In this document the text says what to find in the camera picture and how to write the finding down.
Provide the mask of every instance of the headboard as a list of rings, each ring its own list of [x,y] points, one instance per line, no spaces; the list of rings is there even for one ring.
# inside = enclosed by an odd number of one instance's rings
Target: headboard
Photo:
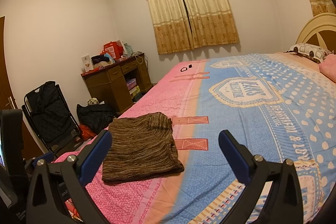
[[[308,43],[336,53],[336,14],[314,16],[301,31],[296,43]]]

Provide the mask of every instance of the striped knit fabric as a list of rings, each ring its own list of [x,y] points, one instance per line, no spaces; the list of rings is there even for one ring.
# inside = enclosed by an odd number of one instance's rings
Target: striped knit fabric
[[[103,161],[105,183],[139,181],[184,171],[177,158],[171,119],[161,112],[115,119],[109,131],[113,141]]]

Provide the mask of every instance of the blue bedspread section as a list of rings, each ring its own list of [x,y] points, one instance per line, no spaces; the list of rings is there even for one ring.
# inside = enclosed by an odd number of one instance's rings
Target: blue bedspread section
[[[210,59],[204,71],[210,78],[202,80],[197,116],[208,116],[209,124],[195,125],[194,138],[207,138],[209,150],[190,151],[176,205],[165,222],[188,223],[235,179],[218,145],[224,129],[252,154],[305,165],[297,169],[304,214],[314,214],[336,181],[331,95],[270,55]]]

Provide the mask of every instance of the black jacket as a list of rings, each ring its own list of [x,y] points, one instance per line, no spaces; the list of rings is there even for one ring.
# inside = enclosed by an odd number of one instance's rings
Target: black jacket
[[[113,121],[115,113],[107,104],[102,105],[77,105],[77,116],[81,124],[89,127],[93,133],[99,134]]]
[[[64,133],[70,134],[76,128],[70,117],[70,111],[61,99],[54,81],[44,83],[38,94],[34,96],[33,102],[29,98],[28,100],[32,108],[31,117],[35,127],[46,142],[50,142]]]

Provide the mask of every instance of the door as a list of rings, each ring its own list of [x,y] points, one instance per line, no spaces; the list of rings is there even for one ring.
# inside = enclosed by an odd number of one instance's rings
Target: door
[[[17,108],[11,86],[9,85],[5,53],[3,45],[3,31],[4,31],[5,17],[0,17],[0,109]],[[22,157],[30,159],[42,155],[42,151],[28,131],[26,124],[22,121],[22,137],[24,141],[24,148],[22,150]]]

